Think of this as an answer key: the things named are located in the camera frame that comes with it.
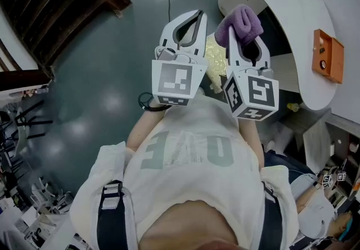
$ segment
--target orange box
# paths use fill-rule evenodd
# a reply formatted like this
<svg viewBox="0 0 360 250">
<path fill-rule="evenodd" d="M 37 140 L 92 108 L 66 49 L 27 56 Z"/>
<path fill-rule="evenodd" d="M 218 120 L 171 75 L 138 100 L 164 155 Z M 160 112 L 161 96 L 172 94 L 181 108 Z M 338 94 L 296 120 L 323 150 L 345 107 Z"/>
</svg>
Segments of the orange box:
<svg viewBox="0 0 360 250">
<path fill-rule="evenodd" d="M 312 69 L 334 83 L 343 83 L 344 46 L 321 29 L 314 31 Z"/>
</svg>

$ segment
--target gray floor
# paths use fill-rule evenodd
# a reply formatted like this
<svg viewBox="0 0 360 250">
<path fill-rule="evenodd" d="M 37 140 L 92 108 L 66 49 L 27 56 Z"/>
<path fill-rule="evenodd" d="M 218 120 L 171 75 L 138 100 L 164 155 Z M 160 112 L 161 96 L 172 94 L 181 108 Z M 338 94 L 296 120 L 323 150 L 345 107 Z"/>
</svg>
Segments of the gray floor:
<svg viewBox="0 0 360 250">
<path fill-rule="evenodd" d="M 168 0 L 131 1 L 122 19 L 111 12 L 95 18 L 58 58 L 50 92 L 25 101 L 30 105 L 44 99 L 38 115 L 54 120 L 44 128 L 46 136 L 31 140 L 24 154 L 33 170 L 21 180 L 27 194 L 40 175 L 75 194 L 100 146 L 126 140 L 142 114 L 137 97 L 151 90 L 151 60 L 168 22 Z M 217 0 L 171 0 L 171 7 L 172 18 L 204 10 L 208 34 L 222 19 Z M 206 81 L 202 86 L 213 93 Z M 260 131 L 284 115 L 287 102 L 297 101 L 298 94 L 281 92 L 280 111 L 260 124 Z M 42 130 L 32 128 L 32 134 Z"/>
</svg>

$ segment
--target purple cloth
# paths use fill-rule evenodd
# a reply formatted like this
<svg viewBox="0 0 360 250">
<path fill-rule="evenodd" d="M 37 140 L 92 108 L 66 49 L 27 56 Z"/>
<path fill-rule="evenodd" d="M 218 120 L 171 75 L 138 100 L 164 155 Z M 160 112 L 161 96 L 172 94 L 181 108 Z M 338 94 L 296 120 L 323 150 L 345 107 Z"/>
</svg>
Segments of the purple cloth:
<svg viewBox="0 0 360 250">
<path fill-rule="evenodd" d="M 235 7 L 232 12 L 220 22 L 215 32 L 215 40 L 222 47 L 229 45 L 228 29 L 230 25 L 234 27 L 242 47 L 252 42 L 255 37 L 264 32 L 255 12 L 245 4 L 240 4 Z"/>
</svg>

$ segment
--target curved white countertop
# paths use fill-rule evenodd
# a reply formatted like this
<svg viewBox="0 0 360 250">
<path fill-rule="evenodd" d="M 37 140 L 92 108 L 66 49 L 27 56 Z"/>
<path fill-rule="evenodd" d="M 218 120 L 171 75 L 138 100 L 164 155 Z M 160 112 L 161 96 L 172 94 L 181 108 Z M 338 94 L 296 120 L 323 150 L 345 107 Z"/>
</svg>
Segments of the curved white countertop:
<svg viewBox="0 0 360 250">
<path fill-rule="evenodd" d="M 337 84 L 312 71 L 314 30 L 335 37 L 323 0 L 265 0 L 289 41 L 298 72 L 304 103 L 312 110 L 325 108 L 334 97 Z"/>
</svg>

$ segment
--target blue face mask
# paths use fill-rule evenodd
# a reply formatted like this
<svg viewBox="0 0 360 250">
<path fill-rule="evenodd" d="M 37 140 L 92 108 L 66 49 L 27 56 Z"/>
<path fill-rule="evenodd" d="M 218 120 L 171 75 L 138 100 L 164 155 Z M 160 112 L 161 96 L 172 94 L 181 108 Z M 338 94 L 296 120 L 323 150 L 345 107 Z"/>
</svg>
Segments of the blue face mask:
<svg viewBox="0 0 360 250">
<path fill-rule="evenodd" d="M 353 218 L 351 217 L 350 220 L 348 221 L 348 223 L 346 224 L 346 229 L 345 231 L 342 233 L 342 235 L 339 237 L 338 241 L 342 241 L 344 239 L 344 237 L 347 235 L 347 233 L 350 230 L 351 224 L 353 222 Z"/>
</svg>

